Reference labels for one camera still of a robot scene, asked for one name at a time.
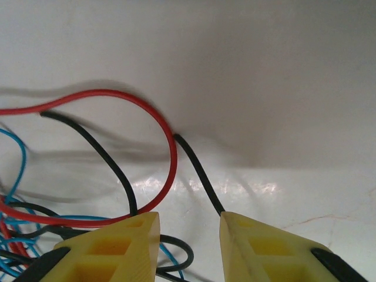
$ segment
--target yellow 3d-printed part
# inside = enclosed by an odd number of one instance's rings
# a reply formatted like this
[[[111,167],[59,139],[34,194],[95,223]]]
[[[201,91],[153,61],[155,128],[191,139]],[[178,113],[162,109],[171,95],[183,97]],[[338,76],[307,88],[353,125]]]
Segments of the yellow 3d-printed part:
[[[226,282],[338,282],[310,251],[328,248],[240,214],[221,214],[220,244]]]
[[[65,240],[70,252],[41,282],[155,281],[160,225],[144,213]]]

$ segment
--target glossy white tabletop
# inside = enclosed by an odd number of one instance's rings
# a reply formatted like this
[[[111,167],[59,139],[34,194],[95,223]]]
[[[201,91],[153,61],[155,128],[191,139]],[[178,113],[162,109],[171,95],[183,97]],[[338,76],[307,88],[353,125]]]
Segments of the glossy white tabletop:
[[[0,108],[130,89],[192,145],[227,210],[319,241],[376,281],[376,9],[307,2],[4,1]],[[169,156],[149,116],[109,98],[60,110],[106,130],[95,137],[140,206],[156,195]],[[37,115],[0,121],[31,149],[19,190],[41,199],[28,200],[66,214],[128,212],[115,175],[76,132]],[[0,143],[11,186],[19,149]],[[219,217],[184,153],[156,210],[162,232],[195,251],[187,279],[224,281]]]

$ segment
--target black plastic part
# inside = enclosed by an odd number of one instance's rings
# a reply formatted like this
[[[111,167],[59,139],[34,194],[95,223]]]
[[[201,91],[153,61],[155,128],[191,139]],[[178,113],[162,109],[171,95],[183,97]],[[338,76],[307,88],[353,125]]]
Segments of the black plastic part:
[[[367,282],[359,273],[356,272],[340,256],[327,250],[313,248],[312,254],[333,274],[339,282]]]
[[[70,248],[62,247],[45,253],[34,261],[18,278],[13,282],[40,282],[40,280],[68,254]]]

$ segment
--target white surface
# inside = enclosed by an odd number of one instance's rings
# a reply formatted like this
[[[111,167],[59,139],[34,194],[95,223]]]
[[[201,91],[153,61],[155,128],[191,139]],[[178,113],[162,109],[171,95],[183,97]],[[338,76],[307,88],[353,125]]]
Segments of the white surface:
[[[317,240],[376,281],[375,5],[308,2],[3,1],[0,107],[131,87],[187,138],[227,210]],[[132,140],[96,135],[140,205],[157,193],[168,157],[150,117],[116,99],[61,110]],[[33,150],[23,194],[60,213],[128,211],[115,176],[75,132],[37,116],[0,120]],[[10,186],[19,152],[0,142]],[[141,145],[144,157],[129,154]],[[219,219],[184,154],[157,211],[162,232],[194,248],[189,272],[223,281]]]

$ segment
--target white wall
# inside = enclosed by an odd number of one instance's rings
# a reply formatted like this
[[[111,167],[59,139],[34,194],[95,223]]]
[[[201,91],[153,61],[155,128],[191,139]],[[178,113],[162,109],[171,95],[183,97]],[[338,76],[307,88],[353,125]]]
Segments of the white wall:
[[[227,209],[330,245],[375,280],[375,13],[366,0],[3,1],[0,107],[89,88],[139,93],[197,150]],[[156,194],[167,157],[150,117],[116,99],[61,110],[141,140],[150,157],[115,157],[140,204]],[[33,150],[22,191],[89,199],[44,202],[60,212],[127,211],[117,180],[75,132],[33,115],[0,121]],[[19,153],[0,141],[10,186]],[[223,281],[218,218],[187,160],[158,211],[163,232],[194,247],[192,271]]]

